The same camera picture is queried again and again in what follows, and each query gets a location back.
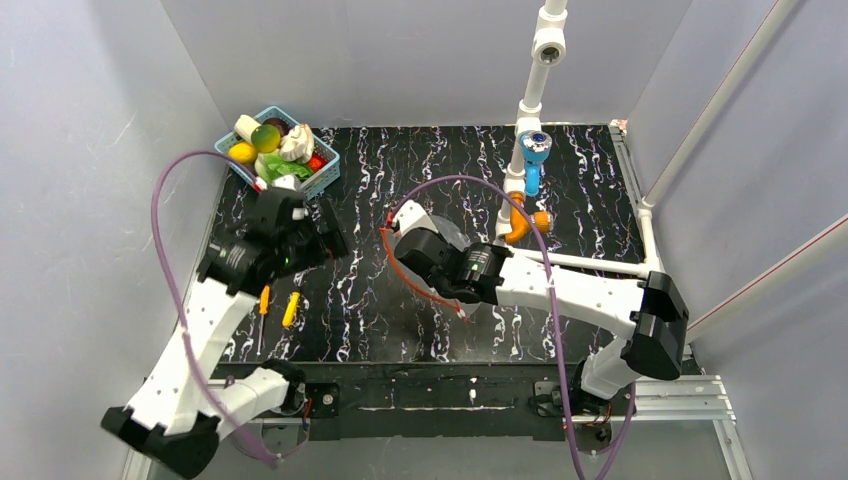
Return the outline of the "clear zip bag orange zipper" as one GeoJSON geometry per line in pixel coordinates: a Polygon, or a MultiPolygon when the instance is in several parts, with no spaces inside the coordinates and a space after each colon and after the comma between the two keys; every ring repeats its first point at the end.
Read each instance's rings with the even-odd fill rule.
{"type": "MultiPolygon", "coordinates": [[[[471,244],[469,237],[460,228],[445,217],[432,217],[435,226],[443,237],[454,247],[462,249],[471,244]]],[[[394,250],[400,240],[400,233],[387,226],[381,226],[380,235],[387,260],[397,278],[403,281],[405,288],[413,292],[418,299],[428,302],[435,310],[444,315],[456,317],[464,321],[478,310],[480,304],[463,303],[456,299],[441,297],[424,280],[416,276],[409,268],[401,264],[394,256],[394,250]]]]}

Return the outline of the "white toy dumpling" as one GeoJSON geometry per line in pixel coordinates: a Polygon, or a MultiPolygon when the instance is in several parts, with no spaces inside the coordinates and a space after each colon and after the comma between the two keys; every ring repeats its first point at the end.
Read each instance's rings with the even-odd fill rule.
{"type": "Polygon", "coordinates": [[[308,124],[302,123],[292,127],[282,137],[279,154],[287,162],[307,163],[314,153],[315,138],[308,124]]]}

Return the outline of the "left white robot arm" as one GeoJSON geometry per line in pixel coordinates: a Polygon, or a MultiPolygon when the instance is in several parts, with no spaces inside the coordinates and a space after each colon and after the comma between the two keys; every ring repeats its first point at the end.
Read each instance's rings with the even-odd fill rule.
{"type": "Polygon", "coordinates": [[[184,479],[203,472],[220,443],[251,420],[301,411],[305,374],[285,360],[266,360],[218,393],[209,381],[264,287],[349,252],[330,202],[309,204],[287,188],[260,192],[243,228],[209,243],[152,372],[101,420],[105,431],[184,479]]]}

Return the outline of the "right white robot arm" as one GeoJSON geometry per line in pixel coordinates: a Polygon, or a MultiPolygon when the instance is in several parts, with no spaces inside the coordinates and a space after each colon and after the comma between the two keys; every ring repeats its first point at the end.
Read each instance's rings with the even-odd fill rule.
{"type": "Polygon", "coordinates": [[[417,288],[451,306],[489,304],[547,310],[613,334],[582,361],[570,393],[608,400],[641,377],[680,377],[688,309],[665,273],[607,279],[542,263],[487,243],[459,248],[432,228],[390,234],[393,256],[417,288]]]}

